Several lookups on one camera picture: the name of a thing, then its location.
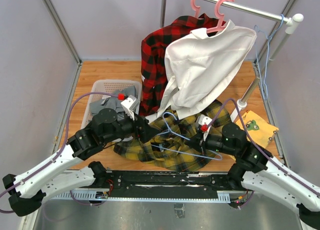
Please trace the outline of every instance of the plastic basket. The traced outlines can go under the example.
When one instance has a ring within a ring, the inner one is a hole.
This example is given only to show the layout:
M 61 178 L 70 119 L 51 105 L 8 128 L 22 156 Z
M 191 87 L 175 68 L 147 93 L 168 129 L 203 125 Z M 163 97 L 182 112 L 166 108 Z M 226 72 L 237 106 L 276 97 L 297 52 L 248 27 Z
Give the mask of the plastic basket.
M 129 86 L 135 87 L 135 92 L 137 93 L 136 98 L 140 101 L 141 98 L 141 92 L 142 92 L 142 85 L 138 81 L 130 81 L 130 80 L 98 80 L 96 81 L 91 89 L 91 92 L 108 92 L 113 93 L 116 90 L 123 90 Z M 85 108 L 81 129 L 83 129 L 89 121 L 92 119 L 91 113 L 90 113 L 90 103 L 100 100 L 102 98 L 102 95 L 90 95 L 88 103 Z M 139 107 L 137 107 L 136 111 L 137 114 L 139 113 Z M 132 137 L 125 138 L 123 141 L 129 141 Z

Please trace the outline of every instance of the white wall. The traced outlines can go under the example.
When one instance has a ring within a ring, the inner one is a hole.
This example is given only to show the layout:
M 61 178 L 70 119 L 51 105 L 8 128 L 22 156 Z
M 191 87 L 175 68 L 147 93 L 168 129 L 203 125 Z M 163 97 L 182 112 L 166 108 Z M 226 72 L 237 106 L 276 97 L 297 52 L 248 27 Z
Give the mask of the white wall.
M 82 59 L 140 59 L 141 41 L 160 25 L 161 0 L 52 0 Z M 235 0 L 280 14 L 287 0 Z M 202 13 L 214 17 L 215 4 L 196 1 Z M 222 9 L 237 25 L 258 24 L 269 32 L 274 22 L 232 9 Z M 194 15 L 190 0 L 167 0 L 165 25 L 182 15 Z M 265 39 L 259 35 L 258 49 Z M 255 58 L 252 51 L 249 59 Z
M 270 64 L 267 84 L 285 156 L 292 169 L 320 186 L 320 0 L 298 0 L 290 15 L 304 21 Z M 279 42 L 281 34 L 273 45 Z
M 42 0 L 0 0 L 1 179 L 52 152 L 76 68 Z M 1 209 L 10 209 L 8 196 Z M 16 229 L 20 218 L 0 214 L 0 222 Z

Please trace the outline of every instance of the red plaid shirt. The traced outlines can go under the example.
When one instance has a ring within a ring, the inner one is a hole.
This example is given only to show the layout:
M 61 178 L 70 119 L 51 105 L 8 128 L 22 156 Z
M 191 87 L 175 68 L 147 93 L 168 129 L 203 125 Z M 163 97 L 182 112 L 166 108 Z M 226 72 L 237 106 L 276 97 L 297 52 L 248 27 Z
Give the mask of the red plaid shirt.
M 198 28 L 217 26 L 218 20 L 203 14 L 199 19 L 192 16 L 181 16 L 171 25 L 148 35 L 141 44 L 142 101 L 139 114 L 148 116 L 160 107 L 168 80 L 165 69 L 166 48 Z

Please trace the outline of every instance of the wooden surface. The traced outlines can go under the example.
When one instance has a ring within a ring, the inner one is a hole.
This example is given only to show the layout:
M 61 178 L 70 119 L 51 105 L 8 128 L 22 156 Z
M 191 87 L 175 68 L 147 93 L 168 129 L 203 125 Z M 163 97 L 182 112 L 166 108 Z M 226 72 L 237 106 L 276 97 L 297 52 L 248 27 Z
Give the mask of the wooden surface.
M 218 99 L 221 102 L 229 97 L 235 98 L 236 100 L 239 99 L 254 78 L 255 74 L 251 62 L 244 62 L 236 77 Z M 80 95 L 90 92 L 94 82 L 101 79 L 141 81 L 141 63 L 137 61 L 84 62 L 73 101 Z M 87 102 L 88 97 L 85 97 L 75 105 L 70 118 L 69 137 L 74 135 L 75 132 L 80 129 Z M 253 110 L 263 119 L 268 121 L 258 88 L 255 89 L 247 104 L 246 110 Z M 228 103 L 226 108 L 231 113 L 234 106 L 232 103 Z M 278 156 L 274 142 L 272 142 L 267 149 L 271 151 L 273 155 Z M 166 170 L 165 168 L 151 166 L 139 161 L 125 159 L 114 153 L 112 148 L 105 149 L 104 151 L 92 156 L 87 161 L 75 166 L 74 169 L 81 169 L 92 161 L 100 161 L 105 167 L 110 167 L 113 170 Z M 234 161 L 229 156 L 224 155 L 222 161 L 213 160 L 200 171 L 228 171 L 233 163 Z

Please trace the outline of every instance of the green and yellow plaid shirt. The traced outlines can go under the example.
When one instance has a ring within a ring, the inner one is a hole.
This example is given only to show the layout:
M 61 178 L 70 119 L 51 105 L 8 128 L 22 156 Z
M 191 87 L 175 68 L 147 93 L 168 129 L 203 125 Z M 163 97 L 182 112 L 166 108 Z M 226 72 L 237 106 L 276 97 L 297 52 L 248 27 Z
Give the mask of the green and yellow plaid shirt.
M 170 116 L 169 114 L 167 114 L 165 119 L 173 132 L 183 135 L 187 138 L 191 138 L 197 133 L 195 125 L 197 118 L 203 114 L 213 119 L 221 105 L 222 103 L 220 101 L 215 100 L 200 113 L 189 116 L 183 120 L 176 121 L 174 117 Z M 178 118 L 178 115 L 175 111 L 167 111 L 173 113 Z M 229 122 L 231 122 L 230 115 L 226 109 L 223 109 L 217 120 L 213 123 L 210 133 L 221 135 L 222 127 Z M 150 126 L 159 129 L 161 132 L 167 130 L 167 126 L 162 118 L 158 118 L 152 122 Z M 160 145 L 162 147 L 180 152 L 200 155 L 199 152 L 185 145 L 184 139 L 172 133 L 155 136 L 151 141 L 145 144 L 140 142 L 138 139 L 121 142 L 117 144 L 113 150 L 125 158 L 139 160 L 147 164 L 161 166 L 174 171 L 197 171 L 211 161 L 211 159 L 180 154 L 169 150 L 161 151 L 159 148 L 151 146 L 152 144 Z M 209 151 L 207 152 L 207 155 L 209 157 L 216 156 Z

